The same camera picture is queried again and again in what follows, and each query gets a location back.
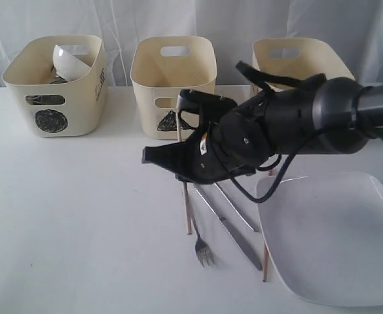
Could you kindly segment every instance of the white backdrop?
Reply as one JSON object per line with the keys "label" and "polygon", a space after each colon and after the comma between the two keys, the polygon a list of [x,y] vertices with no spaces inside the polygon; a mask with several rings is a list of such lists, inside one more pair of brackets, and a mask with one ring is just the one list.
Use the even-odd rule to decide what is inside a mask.
{"label": "white backdrop", "polygon": [[268,37],[321,39],[358,80],[383,82],[383,0],[0,0],[0,86],[28,42],[76,33],[103,38],[112,85],[132,84],[137,43],[160,35],[210,39],[218,84],[246,84],[234,65]]}

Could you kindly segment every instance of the cream storage bin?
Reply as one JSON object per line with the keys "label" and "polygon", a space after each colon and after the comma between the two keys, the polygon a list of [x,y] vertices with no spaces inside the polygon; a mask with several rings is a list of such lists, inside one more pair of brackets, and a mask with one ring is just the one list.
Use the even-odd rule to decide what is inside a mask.
{"label": "cream storage bin", "polygon": [[[197,36],[153,37],[141,41],[130,73],[143,131],[155,139],[176,139],[176,102],[181,89],[214,93],[217,77],[210,41]],[[183,137],[198,116],[183,113]]]}
{"label": "cream storage bin", "polygon": [[[52,61],[56,44],[85,48],[88,52],[76,57],[91,66],[89,74],[71,82],[49,84],[56,75]],[[35,39],[9,65],[3,81],[35,134],[51,137],[91,132],[98,125],[107,94],[102,40],[92,35]],[[55,101],[49,105],[47,101],[32,101],[46,98]]]}
{"label": "cream storage bin", "polygon": [[[312,38],[271,38],[253,45],[253,67],[269,74],[307,79],[324,73],[327,79],[349,77],[353,74],[337,53],[325,42]],[[275,90],[290,87],[271,84]]]}

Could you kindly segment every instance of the fork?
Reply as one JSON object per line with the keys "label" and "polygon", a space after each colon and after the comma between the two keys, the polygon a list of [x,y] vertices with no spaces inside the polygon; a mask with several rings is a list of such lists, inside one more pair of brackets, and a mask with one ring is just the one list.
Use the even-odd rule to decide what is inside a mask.
{"label": "fork", "polygon": [[207,266],[214,265],[215,259],[213,256],[213,252],[211,251],[209,245],[203,241],[200,235],[200,232],[198,231],[196,217],[194,216],[194,211],[191,204],[189,208],[190,208],[192,225],[194,226],[194,229],[196,230],[196,234],[197,234],[197,241],[195,246],[197,259],[203,267],[204,267],[204,263],[206,263]]}

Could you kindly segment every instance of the white table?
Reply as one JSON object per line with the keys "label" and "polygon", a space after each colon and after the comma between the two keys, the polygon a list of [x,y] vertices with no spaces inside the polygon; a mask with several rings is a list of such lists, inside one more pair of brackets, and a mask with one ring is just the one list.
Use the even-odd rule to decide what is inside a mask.
{"label": "white table", "polygon": [[[218,92],[243,100],[249,87]],[[181,184],[141,164],[142,148],[162,143],[142,134],[132,88],[110,88],[97,130],[72,138],[30,134],[0,88],[0,314],[383,313],[306,303],[272,266],[263,283],[192,191],[202,235],[219,257],[217,267],[202,268],[195,235],[186,235]],[[289,174],[337,171],[366,171],[383,182],[382,144],[353,156],[298,156]],[[259,178],[240,180],[254,192]],[[256,206],[226,188],[258,222]],[[261,235],[214,187],[206,191],[262,256]]]}

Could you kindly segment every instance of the white square plate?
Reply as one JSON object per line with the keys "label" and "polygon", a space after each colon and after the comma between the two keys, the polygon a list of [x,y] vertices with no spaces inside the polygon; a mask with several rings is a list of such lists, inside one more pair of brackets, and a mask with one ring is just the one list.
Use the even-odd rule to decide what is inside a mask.
{"label": "white square plate", "polygon": [[[265,194],[274,177],[257,185]],[[383,305],[383,185],[366,173],[283,180],[259,205],[284,284],[306,301]]]}

